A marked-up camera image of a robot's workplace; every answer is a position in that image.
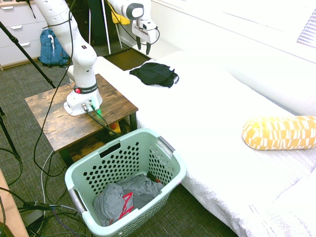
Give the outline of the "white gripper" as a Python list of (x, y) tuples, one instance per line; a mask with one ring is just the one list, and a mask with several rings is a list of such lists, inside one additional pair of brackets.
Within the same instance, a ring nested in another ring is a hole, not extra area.
[(151, 43), (155, 41), (155, 23), (149, 20), (133, 20), (132, 32), (136, 36), (136, 43), (139, 50), (141, 50), (141, 41), (146, 41), (146, 55), (149, 55)]

